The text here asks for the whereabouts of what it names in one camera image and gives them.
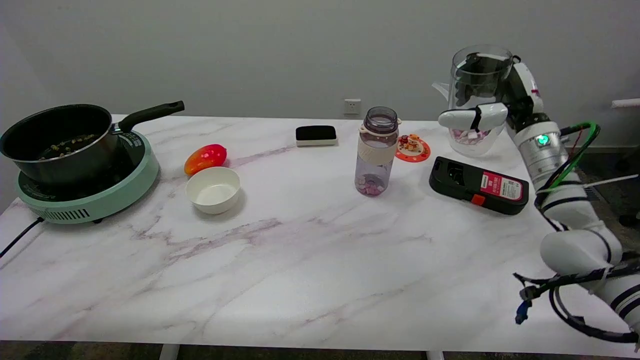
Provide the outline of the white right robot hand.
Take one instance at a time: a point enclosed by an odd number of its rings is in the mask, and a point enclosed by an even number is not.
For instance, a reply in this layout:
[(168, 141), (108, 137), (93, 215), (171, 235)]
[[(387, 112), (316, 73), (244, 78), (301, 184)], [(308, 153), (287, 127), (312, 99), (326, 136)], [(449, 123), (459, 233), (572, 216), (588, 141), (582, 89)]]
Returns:
[(467, 54), (453, 67), (449, 96), (438, 123), (451, 130), (488, 132), (543, 111), (537, 83), (518, 55)]

